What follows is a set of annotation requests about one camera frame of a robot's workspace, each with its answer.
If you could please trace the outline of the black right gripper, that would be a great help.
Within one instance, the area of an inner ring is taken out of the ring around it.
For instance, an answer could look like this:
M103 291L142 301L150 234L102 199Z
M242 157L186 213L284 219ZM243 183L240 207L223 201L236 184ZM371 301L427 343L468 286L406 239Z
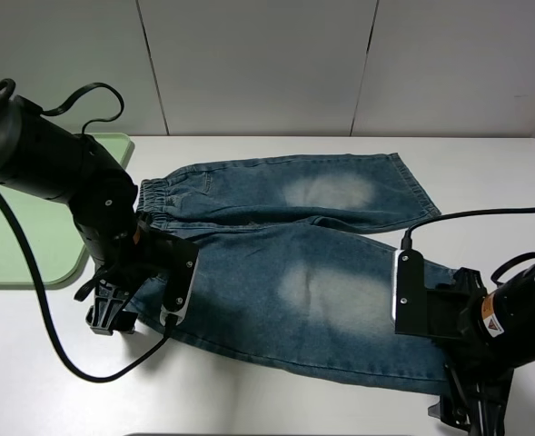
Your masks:
M468 435L504 435L517 354L446 351L444 355L448 391L429 407L428 414Z

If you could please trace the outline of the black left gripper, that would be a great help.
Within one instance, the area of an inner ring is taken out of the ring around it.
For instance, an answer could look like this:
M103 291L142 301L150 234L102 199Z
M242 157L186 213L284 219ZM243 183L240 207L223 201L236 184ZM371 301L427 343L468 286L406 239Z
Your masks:
M139 315L130 301L142 285L173 267L176 242L161 231L139 222L133 237L109 243L105 263L84 285L84 296L93 298L85 316L92 332L111 336L132 334Z

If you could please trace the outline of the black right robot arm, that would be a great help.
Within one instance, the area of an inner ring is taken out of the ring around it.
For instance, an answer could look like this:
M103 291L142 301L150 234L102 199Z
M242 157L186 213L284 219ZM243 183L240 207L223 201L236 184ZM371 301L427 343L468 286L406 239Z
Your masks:
M428 413L469 435L502 435L515 370L535 362L535 253L504 263L488 292L461 268L427 295L428 332L445 353L449 390Z

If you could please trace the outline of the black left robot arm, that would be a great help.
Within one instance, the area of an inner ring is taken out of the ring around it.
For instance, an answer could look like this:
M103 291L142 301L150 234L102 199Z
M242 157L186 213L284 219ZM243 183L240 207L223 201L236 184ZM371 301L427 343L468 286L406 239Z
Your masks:
M0 83L0 187L67 207L96 264L94 276L75 299L93 296L86 320L94 332L130 333L138 315L127 311L128 303L148 278L173 266L179 244L151 229L134 210L138 188L101 144L89 134L71 134L49 122L61 111L45 111L14 95L12 85ZM25 233L1 194L0 210L43 295Z

